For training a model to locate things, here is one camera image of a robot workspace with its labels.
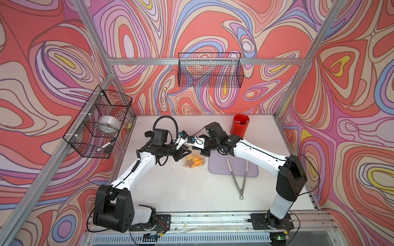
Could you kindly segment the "lavender plastic tray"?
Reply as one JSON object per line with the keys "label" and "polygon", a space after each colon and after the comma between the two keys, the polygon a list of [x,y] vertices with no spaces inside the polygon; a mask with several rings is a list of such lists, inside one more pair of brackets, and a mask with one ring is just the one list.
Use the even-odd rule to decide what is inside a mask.
{"label": "lavender plastic tray", "polygon": [[248,177],[254,178],[259,176],[259,168],[256,164],[239,157],[221,155],[217,151],[213,151],[210,154],[208,170],[212,174],[230,175],[230,169],[227,163],[230,164],[235,176],[244,176],[246,168],[248,168]]}

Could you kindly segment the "grey tape roll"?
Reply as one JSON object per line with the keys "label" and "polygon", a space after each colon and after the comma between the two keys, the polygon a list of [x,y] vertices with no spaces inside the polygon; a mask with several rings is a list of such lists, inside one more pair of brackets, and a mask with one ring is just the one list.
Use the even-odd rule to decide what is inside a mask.
{"label": "grey tape roll", "polygon": [[121,122],[113,116],[105,115],[99,118],[97,128],[103,134],[116,134],[121,129]]}

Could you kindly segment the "red cylindrical cup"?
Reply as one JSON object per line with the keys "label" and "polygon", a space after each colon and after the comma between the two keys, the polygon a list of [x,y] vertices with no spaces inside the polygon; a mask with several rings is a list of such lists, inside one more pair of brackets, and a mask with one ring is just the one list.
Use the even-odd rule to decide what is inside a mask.
{"label": "red cylindrical cup", "polygon": [[230,133],[231,135],[237,135],[244,137],[249,124],[249,117],[246,114],[237,114],[233,117]]}

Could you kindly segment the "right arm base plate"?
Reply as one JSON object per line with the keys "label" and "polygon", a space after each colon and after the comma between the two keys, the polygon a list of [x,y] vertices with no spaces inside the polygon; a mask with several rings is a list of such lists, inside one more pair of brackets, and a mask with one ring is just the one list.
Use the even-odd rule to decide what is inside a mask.
{"label": "right arm base plate", "polygon": [[289,213],[283,219],[277,219],[267,213],[252,213],[247,222],[252,223],[254,230],[274,230],[274,231],[290,231],[294,229]]}

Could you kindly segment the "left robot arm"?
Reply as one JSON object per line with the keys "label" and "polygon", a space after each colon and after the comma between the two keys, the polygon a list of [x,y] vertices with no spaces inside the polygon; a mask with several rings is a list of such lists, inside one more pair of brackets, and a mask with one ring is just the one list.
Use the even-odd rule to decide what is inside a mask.
{"label": "left robot arm", "polygon": [[132,194],[143,177],[160,162],[162,157],[172,156],[179,161],[191,151],[184,147],[188,134],[182,131],[176,140],[167,143],[165,130],[146,132],[150,140],[136,150],[135,162],[110,185],[101,185],[96,192],[92,222],[104,230],[126,232],[133,226],[154,230],[157,227],[156,208],[149,205],[135,206]]}

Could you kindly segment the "clear resealable plastic bag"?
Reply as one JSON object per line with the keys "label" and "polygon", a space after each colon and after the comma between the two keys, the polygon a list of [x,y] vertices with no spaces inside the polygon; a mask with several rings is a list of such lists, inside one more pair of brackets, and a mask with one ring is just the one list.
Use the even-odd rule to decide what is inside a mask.
{"label": "clear resealable plastic bag", "polygon": [[199,168],[207,162],[208,158],[203,156],[199,150],[192,150],[189,155],[183,158],[181,167],[185,169]]}

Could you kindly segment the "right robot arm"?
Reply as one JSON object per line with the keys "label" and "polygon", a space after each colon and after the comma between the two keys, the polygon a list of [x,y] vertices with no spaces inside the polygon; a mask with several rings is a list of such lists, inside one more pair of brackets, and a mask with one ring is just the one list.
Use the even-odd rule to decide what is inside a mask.
{"label": "right robot arm", "polygon": [[296,155],[279,155],[262,149],[237,134],[227,134],[217,122],[204,127],[206,135],[193,136],[194,149],[210,156],[212,151],[249,161],[277,179],[276,196],[265,214],[269,228],[279,229],[307,182],[305,170]]}

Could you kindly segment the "white marker in basket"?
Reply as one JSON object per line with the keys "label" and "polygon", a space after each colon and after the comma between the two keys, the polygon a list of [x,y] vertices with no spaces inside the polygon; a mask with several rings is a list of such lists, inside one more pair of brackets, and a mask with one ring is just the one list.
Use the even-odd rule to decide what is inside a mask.
{"label": "white marker in basket", "polygon": [[108,142],[108,143],[104,144],[103,146],[97,148],[96,151],[102,151],[102,150],[104,150],[104,149],[105,149],[107,146],[109,146],[109,145],[111,145],[111,142]]}

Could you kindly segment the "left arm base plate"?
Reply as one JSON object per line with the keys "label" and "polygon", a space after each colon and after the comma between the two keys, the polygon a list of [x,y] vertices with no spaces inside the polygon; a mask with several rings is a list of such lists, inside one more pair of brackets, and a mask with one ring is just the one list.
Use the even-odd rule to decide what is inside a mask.
{"label": "left arm base plate", "polygon": [[170,214],[158,214],[151,218],[147,223],[139,223],[132,225],[131,232],[160,232],[164,233],[169,231],[171,223]]}

